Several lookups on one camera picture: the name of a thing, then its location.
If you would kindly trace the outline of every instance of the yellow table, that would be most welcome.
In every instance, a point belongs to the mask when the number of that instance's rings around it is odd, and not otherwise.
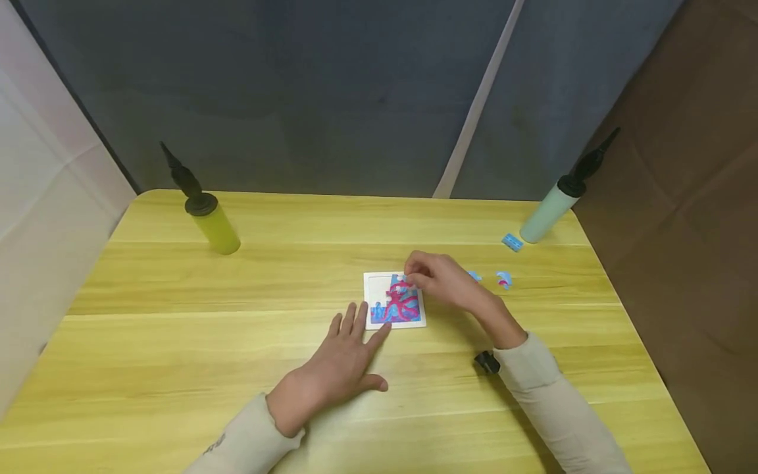
[[[302,364],[363,272],[413,249],[484,277],[551,347],[635,472],[707,469],[576,217],[514,253],[532,202],[218,193],[242,248],[210,253],[177,191],[137,198],[0,425],[7,474],[181,472]],[[495,272],[513,276],[497,286]],[[470,316],[426,301],[373,370],[390,383],[316,419],[283,472],[551,472]]]

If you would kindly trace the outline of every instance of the left hand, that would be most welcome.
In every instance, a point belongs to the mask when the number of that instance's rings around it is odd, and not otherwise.
[[[387,381],[377,374],[366,374],[390,333],[385,324],[363,344],[368,304],[364,301],[356,316],[356,304],[350,303],[345,317],[332,319],[324,342],[302,367],[285,375],[266,397],[268,411],[277,429],[288,438],[320,410],[354,398],[368,390],[387,391]]]

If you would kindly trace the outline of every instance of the hand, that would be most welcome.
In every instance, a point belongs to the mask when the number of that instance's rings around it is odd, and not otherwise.
[[[368,304],[364,301],[356,317],[356,304],[350,303],[343,319],[337,314],[329,332],[313,357],[302,367],[285,375],[266,397],[268,411],[277,429],[291,438],[316,413],[368,390],[387,391],[380,375],[366,374],[390,333],[387,323],[363,344]]]
[[[470,312],[498,349],[512,349],[527,339],[505,303],[476,282],[449,255],[414,250],[406,261],[406,281],[440,301]]]
[[[478,313],[495,297],[449,255],[414,250],[405,267],[406,281],[440,301]]]

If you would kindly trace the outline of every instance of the blue puzzle piece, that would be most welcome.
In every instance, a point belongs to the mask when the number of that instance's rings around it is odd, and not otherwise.
[[[497,272],[495,275],[499,276],[501,280],[504,280],[507,284],[513,284],[511,280],[511,274],[508,272]]]
[[[513,284],[513,280],[511,280],[511,274],[508,272],[497,272],[495,275],[500,277],[500,280],[497,283],[506,290],[510,290],[511,285]]]
[[[513,236],[513,234],[507,234],[503,237],[502,242],[511,248],[514,252],[518,252],[524,246],[524,243]]]

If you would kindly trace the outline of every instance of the brown cardboard wall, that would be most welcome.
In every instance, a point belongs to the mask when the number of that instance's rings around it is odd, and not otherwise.
[[[690,0],[575,211],[713,472],[758,472],[758,0]]]

